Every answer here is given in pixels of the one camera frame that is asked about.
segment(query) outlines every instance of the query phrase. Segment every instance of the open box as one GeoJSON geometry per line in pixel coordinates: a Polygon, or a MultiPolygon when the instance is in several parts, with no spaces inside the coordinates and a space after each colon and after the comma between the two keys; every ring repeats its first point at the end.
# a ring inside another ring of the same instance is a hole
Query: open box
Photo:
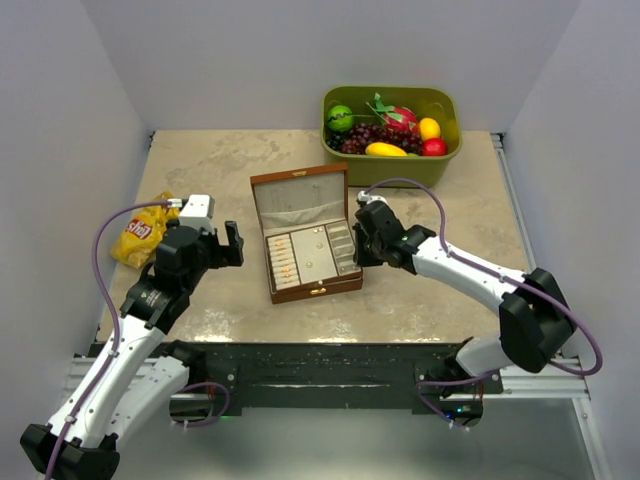
{"type": "Polygon", "coordinates": [[[251,177],[273,303],[362,288],[347,185],[346,163],[251,177]]]}

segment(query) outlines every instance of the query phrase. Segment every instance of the red dragon fruit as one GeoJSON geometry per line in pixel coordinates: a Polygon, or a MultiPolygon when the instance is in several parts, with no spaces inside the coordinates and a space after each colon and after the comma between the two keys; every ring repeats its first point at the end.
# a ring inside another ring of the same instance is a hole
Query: red dragon fruit
{"type": "Polygon", "coordinates": [[[404,107],[394,107],[393,105],[384,106],[380,101],[379,93],[376,93],[373,100],[375,107],[369,102],[367,102],[367,105],[382,120],[382,124],[385,127],[392,130],[420,133],[418,119],[411,110],[404,107]]]}

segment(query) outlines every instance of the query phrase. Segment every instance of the snack bag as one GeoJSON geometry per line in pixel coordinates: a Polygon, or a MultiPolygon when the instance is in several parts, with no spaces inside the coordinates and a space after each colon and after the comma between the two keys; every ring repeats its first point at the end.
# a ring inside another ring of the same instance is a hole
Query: snack bag
{"type": "MultiPolygon", "coordinates": [[[[162,192],[153,200],[174,198],[171,192],[162,192]]],[[[167,230],[167,220],[178,218],[180,210],[169,207],[145,207],[131,219],[127,228],[111,247],[111,256],[135,268],[142,267],[153,254],[167,230]]]]}

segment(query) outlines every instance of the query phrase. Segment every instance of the table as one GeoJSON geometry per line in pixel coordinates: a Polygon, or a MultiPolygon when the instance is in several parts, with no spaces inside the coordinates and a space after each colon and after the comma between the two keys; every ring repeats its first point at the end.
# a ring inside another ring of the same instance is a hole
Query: table
{"type": "MultiPolygon", "coordinates": [[[[463,148],[435,191],[447,212],[447,240],[510,268],[525,269],[521,239],[488,132],[464,132],[463,148]]],[[[163,190],[177,197],[207,193],[214,224],[238,222],[242,268],[212,270],[191,296],[168,340],[192,342],[458,342],[498,329],[480,304],[435,280],[388,266],[365,271],[361,291],[272,305],[249,177],[324,163],[315,130],[158,131],[137,201],[163,190]]],[[[351,221],[355,196],[350,189],[351,221]]],[[[433,202],[414,189],[384,189],[405,228],[439,225],[433,202]]],[[[118,265],[111,295],[119,306],[139,271],[118,265]]],[[[105,317],[98,340],[111,332],[105,317]]]]}

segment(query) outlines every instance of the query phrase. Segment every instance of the green plastic bin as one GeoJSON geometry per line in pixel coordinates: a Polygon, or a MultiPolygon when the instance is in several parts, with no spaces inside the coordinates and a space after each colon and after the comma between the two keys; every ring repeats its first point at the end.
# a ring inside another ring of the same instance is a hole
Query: green plastic bin
{"type": "MultiPolygon", "coordinates": [[[[349,185],[366,187],[390,177],[407,177],[433,187],[444,173],[447,165],[462,147],[462,136],[458,127],[456,107],[449,95],[437,88],[428,87],[375,87],[342,86],[329,90],[322,102],[322,129],[320,142],[325,150],[327,163],[347,162],[349,185]],[[418,120],[430,117],[440,124],[442,139],[447,144],[447,155],[443,157],[379,157],[370,155],[348,155],[332,150],[325,139],[333,132],[326,127],[325,119],[331,107],[342,104],[356,115],[357,123],[380,124],[366,102],[373,103],[377,93],[385,105],[410,108],[418,120]]],[[[393,187],[410,187],[408,184],[389,184],[393,187]]]]}

